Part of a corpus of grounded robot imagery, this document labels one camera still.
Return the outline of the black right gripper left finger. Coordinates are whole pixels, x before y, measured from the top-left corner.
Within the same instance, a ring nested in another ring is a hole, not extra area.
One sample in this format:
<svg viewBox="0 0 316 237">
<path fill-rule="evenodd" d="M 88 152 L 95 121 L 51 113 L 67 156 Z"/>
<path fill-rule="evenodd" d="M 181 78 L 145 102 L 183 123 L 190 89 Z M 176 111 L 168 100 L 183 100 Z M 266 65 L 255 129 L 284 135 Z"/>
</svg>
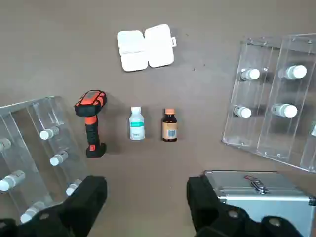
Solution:
<svg viewBox="0 0 316 237">
<path fill-rule="evenodd" d="M 108 194 L 105 177 L 87 176 L 61 204 L 41 210 L 30 221 L 0 220 L 2 237 L 86 237 Z"/>
</svg>

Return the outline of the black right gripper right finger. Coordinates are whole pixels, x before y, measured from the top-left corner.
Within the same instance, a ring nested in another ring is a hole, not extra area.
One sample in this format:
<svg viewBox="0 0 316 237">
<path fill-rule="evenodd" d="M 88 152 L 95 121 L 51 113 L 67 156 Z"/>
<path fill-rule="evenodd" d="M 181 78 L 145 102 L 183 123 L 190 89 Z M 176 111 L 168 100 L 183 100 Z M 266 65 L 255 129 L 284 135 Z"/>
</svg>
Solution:
<svg viewBox="0 0 316 237">
<path fill-rule="evenodd" d="M 288 220 L 265 216 L 260 222 L 239 207 L 220 202 L 204 176 L 190 177 L 187 202 L 197 237 L 300 237 Z"/>
</svg>

